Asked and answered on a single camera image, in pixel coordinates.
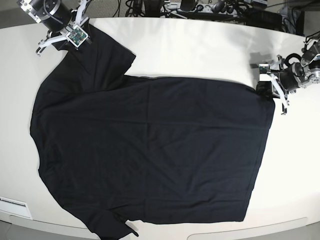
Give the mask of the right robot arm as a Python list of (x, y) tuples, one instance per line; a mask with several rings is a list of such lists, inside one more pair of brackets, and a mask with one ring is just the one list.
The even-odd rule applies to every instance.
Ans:
[(85, 42), (92, 43), (86, 10), (90, 0), (80, 0), (77, 8), (68, 9), (61, 0), (18, 0), (18, 6), (36, 23), (48, 28), (45, 39), (38, 43), (38, 56), (50, 45), (70, 45), (76, 50)]

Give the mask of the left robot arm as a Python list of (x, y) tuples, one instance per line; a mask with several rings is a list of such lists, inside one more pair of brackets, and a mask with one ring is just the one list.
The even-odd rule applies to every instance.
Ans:
[(256, 92), (267, 99), (280, 99), (283, 115), (288, 112), (290, 94), (320, 83), (320, 33), (306, 36), (303, 43), (302, 55), (278, 55), (277, 61), (258, 65)]

